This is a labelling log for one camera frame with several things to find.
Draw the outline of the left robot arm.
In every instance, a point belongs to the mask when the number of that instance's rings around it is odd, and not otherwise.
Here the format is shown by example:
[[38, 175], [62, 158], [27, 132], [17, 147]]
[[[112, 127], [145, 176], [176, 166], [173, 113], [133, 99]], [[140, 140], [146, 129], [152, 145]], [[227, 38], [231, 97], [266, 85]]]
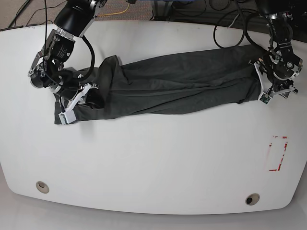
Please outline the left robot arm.
[[[293, 30], [287, 21], [288, 13], [295, 4], [289, 0], [257, 0], [255, 4], [257, 9], [251, 10], [250, 14], [245, 16], [246, 9], [240, 8], [238, 1], [235, 1], [237, 16], [242, 20], [243, 29], [238, 44], [246, 38], [262, 53], [253, 63], [257, 79], [260, 81], [260, 92], [255, 98], [268, 104], [276, 95], [287, 99], [291, 93], [298, 94], [294, 78], [300, 74], [303, 60], [293, 51]], [[267, 49], [255, 43], [249, 36], [248, 23], [255, 17], [262, 17], [267, 22], [270, 35]]]

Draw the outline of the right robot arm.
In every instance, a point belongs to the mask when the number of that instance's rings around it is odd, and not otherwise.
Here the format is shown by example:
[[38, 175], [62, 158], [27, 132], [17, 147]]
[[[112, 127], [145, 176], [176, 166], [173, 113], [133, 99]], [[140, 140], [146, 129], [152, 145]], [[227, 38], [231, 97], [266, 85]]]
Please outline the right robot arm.
[[[95, 54], [84, 34], [105, 3], [104, 0], [69, 0], [66, 3], [55, 18], [57, 29], [45, 35], [45, 43], [28, 72], [35, 88], [50, 88], [53, 94], [68, 101], [84, 92], [85, 95], [77, 103], [97, 109], [104, 107], [98, 87], [89, 80], [94, 70]], [[80, 77], [71, 69], [64, 68], [64, 63], [73, 52], [75, 37], [81, 38], [91, 53], [90, 67]]]

